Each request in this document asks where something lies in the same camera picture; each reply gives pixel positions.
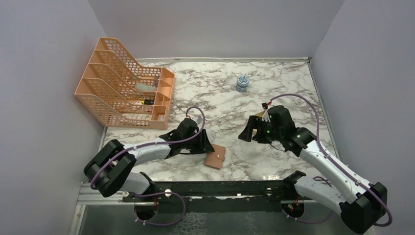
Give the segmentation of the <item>tan leather card holder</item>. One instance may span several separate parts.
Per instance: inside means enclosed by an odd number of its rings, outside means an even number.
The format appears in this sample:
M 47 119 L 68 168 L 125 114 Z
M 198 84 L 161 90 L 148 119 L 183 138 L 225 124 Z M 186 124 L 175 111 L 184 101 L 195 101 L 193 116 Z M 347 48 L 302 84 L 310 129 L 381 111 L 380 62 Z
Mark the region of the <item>tan leather card holder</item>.
M 216 170 L 220 170 L 225 160 L 226 148 L 221 145 L 212 145 L 214 151 L 207 153 L 204 161 L 204 165 Z

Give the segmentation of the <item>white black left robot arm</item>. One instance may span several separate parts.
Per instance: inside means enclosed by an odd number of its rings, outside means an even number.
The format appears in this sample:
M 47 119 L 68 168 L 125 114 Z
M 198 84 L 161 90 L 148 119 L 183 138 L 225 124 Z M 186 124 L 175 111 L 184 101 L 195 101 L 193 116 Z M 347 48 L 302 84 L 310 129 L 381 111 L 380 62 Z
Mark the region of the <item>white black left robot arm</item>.
M 91 186 L 103 197 L 118 191 L 135 193 L 142 201 L 153 197 L 151 179 L 144 173 L 133 173 L 133 167 L 154 161 L 164 160 L 182 154 L 207 154 L 214 152 L 205 129 L 198 123 L 185 118 L 179 126 L 157 137 L 154 141 L 134 145 L 121 144 L 117 139 L 109 141 L 90 160 L 83 172 Z

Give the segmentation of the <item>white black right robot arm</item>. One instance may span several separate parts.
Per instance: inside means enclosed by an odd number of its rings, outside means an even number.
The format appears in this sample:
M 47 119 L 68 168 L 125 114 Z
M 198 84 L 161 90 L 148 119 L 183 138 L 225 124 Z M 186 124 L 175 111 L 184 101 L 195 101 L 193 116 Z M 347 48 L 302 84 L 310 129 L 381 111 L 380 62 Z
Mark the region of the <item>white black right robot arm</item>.
M 380 182 L 373 184 L 359 176 L 334 157 L 310 130 L 296 127 L 284 106 L 274 106 L 250 116 L 238 138 L 261 144 L 277 141 L 286 151 L 311 164 L 331 186 L 296 171 L 284 179 L 283 195 L 288 199 L 300 195 L 326 206 L 353 232 L 364 234 L 387 213 L 387 188 Z

